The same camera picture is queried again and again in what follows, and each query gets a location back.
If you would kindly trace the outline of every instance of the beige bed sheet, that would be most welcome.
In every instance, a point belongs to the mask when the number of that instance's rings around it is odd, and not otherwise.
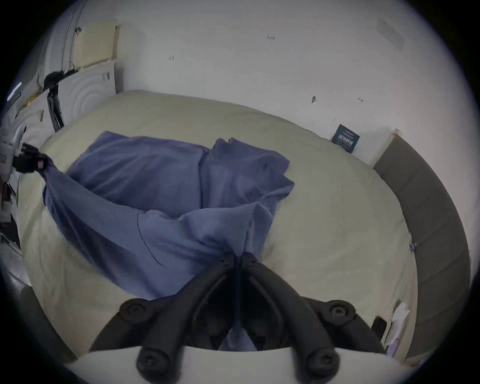
[[[291,161],[286,176],[295,187],[279,205],[262,262],[303,296],[349,301],[369,325],[378,315],[388,328],[396,304],[405,301],[411,313],[396,354],[403,360],[415,325],[416,264],[398,200],[372,168],[281,118],[230,103],[144,91],[110,98],[51,137],[42,151],[66,171],[106,130],[207,147],[235,137],[283,154]],[[59,233],[42,204],[43,186],[38,174],[21,177],[22,250],[42,308],[80,356],[132,296]]]

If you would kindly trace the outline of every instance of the bed frame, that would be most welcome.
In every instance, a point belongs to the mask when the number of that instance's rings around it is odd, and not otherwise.
[[[397,196],[412,235],[418,308],[407,358],[413,358],[441,344],[468,298],[467,238],[442,182],[400,136],[394,135],[373,169]]]

